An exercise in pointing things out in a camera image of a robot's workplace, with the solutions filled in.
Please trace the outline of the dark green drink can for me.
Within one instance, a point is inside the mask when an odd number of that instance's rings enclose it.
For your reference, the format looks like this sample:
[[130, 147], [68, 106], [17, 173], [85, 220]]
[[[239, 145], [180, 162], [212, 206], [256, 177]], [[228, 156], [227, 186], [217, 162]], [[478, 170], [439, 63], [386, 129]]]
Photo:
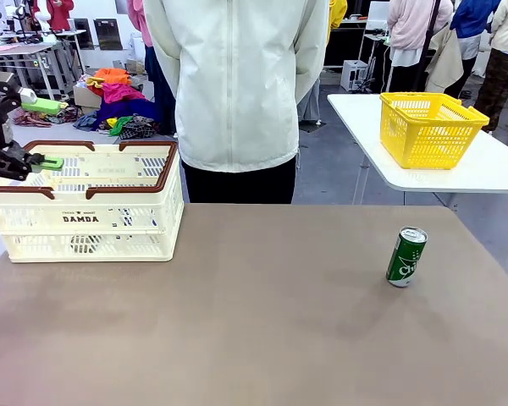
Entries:
[[397, 288], [411, 283], [427, 241], [427, 233], [420, 228], [403, 227], [399, 231], [386, 271], [388, 283]]

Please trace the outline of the cream Damda shopping basket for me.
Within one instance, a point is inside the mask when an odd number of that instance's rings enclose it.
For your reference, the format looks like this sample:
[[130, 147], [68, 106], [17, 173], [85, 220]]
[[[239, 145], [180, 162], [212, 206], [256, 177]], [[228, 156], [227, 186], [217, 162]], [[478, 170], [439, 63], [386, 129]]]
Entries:
[[149, 200], [87, 200], [85, 148], [59, 155], [60, 171], [30, 173], [25, 181], [0, 178], [0, 186], [44, 186], [44, 195], [0, 194], [0, 235], [15, 263], [84, 261], [170, 261], [184, 209], [180, 171]]

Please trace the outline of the yellow plastic basket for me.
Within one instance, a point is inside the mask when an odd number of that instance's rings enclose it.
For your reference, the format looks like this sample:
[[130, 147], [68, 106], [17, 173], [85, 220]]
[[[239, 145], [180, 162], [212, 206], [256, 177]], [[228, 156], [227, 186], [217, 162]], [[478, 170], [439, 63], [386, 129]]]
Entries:
[[489, 118], [443, 93], [380, 95], [380, 141], [404, 169], [454, 168]]

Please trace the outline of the grey background work table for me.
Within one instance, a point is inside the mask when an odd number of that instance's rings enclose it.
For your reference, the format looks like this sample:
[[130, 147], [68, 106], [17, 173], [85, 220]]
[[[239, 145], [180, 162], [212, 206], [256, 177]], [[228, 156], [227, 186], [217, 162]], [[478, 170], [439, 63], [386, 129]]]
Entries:
[[67, 101], [82, 75], [77, 51], [68, 41], [0, 46], [0, 72], [16, 75], [38, 96]]

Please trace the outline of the mixed pile of clothes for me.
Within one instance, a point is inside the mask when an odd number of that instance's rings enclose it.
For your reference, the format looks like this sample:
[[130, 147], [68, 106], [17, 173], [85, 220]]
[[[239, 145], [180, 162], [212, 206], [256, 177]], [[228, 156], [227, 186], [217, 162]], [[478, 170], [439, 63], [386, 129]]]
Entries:
[[80, 117], [81, 110], [76, 106], [63, 103], [62, 109], [56, 114], [33, 112], [25, 109], [17, 109], [13, 115], [16, 125], [23, 127], [50, 128], [53, 125], [74, 123]]

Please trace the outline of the cardboard box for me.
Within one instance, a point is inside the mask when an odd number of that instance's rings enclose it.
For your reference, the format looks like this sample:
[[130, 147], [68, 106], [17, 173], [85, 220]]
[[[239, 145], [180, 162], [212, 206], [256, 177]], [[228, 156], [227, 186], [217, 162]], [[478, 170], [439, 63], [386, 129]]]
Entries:
[[87, 107], [89, 109], [100, 108], [102, 104], [102, 98], [90, 88], [76, 84], [73, 87], [73, 91], [76, 106]]

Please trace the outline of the bystander in red top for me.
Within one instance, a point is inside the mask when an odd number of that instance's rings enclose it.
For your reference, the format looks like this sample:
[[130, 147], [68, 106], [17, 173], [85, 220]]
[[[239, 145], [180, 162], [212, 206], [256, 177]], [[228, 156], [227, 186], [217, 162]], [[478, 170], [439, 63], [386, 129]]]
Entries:
[[69, 13], [74, 7], [73, 0], [47, 0], [47, 10], [51, 15], [49, 24], [52, 30], [69, 30]]

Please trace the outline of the orange cloth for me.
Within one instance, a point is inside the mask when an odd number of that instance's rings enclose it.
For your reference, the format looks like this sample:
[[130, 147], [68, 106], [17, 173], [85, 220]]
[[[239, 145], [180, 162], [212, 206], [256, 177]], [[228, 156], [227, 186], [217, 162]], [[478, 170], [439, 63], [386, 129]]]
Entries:
[[124, 69], [102, 68], [86, 79], [87, 88], [98, 96], [103, 96], [104, 84], [130, 85], [130, 75]]

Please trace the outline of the green cloth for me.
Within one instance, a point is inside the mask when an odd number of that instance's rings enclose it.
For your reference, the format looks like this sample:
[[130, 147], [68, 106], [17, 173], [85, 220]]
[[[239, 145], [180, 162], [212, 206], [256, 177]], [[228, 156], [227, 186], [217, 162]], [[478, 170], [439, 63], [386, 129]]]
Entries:
[[110, 128], [109, 135], [119, 136], [122, 133], [124, 126], [130, 123], [132, 119], [133, 119], [132, 116], [125, 116], [121, 118], [108, 118], [107, 124]]

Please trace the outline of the magenta cloth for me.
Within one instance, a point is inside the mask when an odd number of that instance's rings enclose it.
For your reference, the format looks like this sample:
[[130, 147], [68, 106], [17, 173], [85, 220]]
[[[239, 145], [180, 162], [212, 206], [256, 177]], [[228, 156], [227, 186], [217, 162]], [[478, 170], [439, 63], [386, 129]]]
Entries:
[[130, 101], [130, 100], [145, 100], [145, 96], [132, 87], [124, 83], [103, 83], [102, 84], [102, 99], [107, 103]]

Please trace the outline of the purple cloth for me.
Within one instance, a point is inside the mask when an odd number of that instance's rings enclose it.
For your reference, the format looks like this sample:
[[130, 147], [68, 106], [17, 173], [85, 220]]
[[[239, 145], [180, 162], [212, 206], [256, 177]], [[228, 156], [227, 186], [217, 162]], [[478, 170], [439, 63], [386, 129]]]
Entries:
[[97, 111], [96, 121], [93, 123], [91, 130], [96, 131], [100, 123], [108, 118], [122, 118], [135, 114], [153, 119], [157, 123], [160, 123], [163, 119], [162, 114], [157, 109], [157, 105], [152, 101], [145, 99], [115, 101], [111, 103], [103, 101], [100, 109]]

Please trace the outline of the dark checked cloth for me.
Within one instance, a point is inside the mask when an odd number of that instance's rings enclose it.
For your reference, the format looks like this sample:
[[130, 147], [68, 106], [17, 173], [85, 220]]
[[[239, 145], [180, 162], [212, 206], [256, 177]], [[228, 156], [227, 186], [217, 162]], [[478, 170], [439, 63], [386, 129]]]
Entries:
[[157, 133], [157, 123], [151, 118], [133, 116], [123, 125], [119, 138], [121, 140], [136, 140], [151, 138]]

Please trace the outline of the bystander in pink jacket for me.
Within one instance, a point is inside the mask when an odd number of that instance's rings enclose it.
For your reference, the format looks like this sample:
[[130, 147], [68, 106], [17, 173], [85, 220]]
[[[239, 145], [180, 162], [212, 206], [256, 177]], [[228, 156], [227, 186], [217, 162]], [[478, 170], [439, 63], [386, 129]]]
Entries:
[[126, 2], [130, 22], [141, 33], [142, 40], [145, 44], [145, 69], [148, 79], [153, 83], [154, 102], [157, 110], [161, 114], [161, 133], [165, 135], [175, 135], [175, 99], [157, 60], [152, 38], [146, 24], [143, 0], [126, 0]]

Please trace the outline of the person's black trousers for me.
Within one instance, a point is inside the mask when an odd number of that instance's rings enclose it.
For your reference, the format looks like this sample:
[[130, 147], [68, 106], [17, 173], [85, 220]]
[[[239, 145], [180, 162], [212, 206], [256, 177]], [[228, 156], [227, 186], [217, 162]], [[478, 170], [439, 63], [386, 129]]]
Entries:
[[244, 173], [205, 171], [181, 162], [190, 203], [280, 204], [292, 202], [296, 158], [279, 165]]

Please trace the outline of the person's cream zip jacket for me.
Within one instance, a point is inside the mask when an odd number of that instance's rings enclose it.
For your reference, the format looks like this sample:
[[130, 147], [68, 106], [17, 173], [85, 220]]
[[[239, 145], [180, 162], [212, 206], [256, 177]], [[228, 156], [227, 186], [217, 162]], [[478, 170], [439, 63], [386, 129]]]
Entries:
[[187, 165], [244, 173], [296, 156], [329, 0], [144, 0], [144, 12]]

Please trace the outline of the bystander in blue jeans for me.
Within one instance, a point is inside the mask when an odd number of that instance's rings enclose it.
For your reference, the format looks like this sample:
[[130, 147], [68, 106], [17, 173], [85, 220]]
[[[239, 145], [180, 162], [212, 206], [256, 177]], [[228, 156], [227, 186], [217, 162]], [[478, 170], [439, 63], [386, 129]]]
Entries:
[[312, 88], [297, 105], [297, 115], [300, 123], [319, 123], [321, 121], [319, 95], [320, 78], [317, 78]]

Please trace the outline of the bystander in yellow jacket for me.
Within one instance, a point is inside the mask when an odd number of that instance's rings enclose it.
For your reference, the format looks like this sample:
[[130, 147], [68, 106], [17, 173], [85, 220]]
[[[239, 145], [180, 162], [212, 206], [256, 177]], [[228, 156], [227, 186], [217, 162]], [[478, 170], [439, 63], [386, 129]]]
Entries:
[[329, 43], [331, 31], [340, 27], [347, 9], [347, 0], [329, 0], [329, 24], [326, 43]]

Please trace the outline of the white computer case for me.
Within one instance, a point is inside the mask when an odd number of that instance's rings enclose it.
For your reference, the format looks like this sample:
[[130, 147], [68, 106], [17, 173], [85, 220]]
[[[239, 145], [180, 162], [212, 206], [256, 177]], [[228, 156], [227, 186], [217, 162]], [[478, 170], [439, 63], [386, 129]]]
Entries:
[[345, 60], [342, 66], [340, 86], [345, 91], [358, 91], [367, 77], [368, 65], [361, 60]]

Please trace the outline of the bystander in pink sweater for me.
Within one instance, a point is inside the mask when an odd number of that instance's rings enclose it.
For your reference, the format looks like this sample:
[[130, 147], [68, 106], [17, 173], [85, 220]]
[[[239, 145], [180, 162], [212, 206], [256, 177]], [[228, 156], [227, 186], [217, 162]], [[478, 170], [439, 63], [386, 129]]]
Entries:
[[422, 50], [435, 13], [433, 33], [451, 20], [451, 0], [390, 0], [387, 26], [389, 29], [389, 60], [391, 61], [389, 92], [421, 91], [424, 69], [431, 56]]

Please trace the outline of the beige hanging coat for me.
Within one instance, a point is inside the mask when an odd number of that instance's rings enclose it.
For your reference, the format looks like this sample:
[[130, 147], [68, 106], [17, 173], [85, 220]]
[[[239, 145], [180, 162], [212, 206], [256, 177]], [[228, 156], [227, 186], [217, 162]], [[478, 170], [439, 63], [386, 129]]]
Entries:
[[463, 74], [461, 48], [456, 31], [446, 25], [432, 37], [428, 50], [434, 51], [434, 55], [426, 67], [428, 77], [425, 91], [443, 93]]

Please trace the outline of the white side table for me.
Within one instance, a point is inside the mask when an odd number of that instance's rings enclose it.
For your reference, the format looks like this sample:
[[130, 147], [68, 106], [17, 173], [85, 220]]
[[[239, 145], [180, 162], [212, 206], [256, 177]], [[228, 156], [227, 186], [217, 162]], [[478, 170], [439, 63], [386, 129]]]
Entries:
[[508, 194], [508, 146], [481, 131], [451, 170], [403, 169], [382, 146], [378, 95], [333, 94], [332, 108], [384, 182], [399, 191]]

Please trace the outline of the bystander in blue top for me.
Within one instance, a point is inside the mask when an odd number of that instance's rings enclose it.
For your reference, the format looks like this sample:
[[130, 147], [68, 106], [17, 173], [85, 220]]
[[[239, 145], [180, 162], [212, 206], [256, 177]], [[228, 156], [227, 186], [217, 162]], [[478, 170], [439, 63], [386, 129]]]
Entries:
[[456, 32], [461, 50], [462, 76], [444, 93], [456, 99], [472, 73], [478, 57], [481, 36], [490, 31], [489, 16], [496, 11], [501, 0], [461, 0], [454, 13], [450, 29]]

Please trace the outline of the bystander in camouflage trousers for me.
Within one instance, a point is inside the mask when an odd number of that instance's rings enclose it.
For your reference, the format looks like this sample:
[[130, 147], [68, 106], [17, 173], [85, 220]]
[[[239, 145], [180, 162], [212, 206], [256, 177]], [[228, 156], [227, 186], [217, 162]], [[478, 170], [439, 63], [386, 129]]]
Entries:
[[492, 134], [508, 98], [508, 0], [501, 0], [491, 24], [491, 51], [474, 108], [489, 118], [483, 131]]

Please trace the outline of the grey wall hatch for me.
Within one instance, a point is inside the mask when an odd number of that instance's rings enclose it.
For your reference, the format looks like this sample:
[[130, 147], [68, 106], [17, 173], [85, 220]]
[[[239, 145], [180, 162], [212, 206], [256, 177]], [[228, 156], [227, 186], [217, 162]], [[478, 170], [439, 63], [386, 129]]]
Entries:
[[103, 51], [122, 51], [123, 45], [116, 19], [94, 19], [98, 46]]
[[93, 50], [94, 43], [91, 36], [91, 27], [88, 19], [74, 19], [75, 28], [77, 30], [83, 30], [83, 33], [77, 35], [80, 49]]

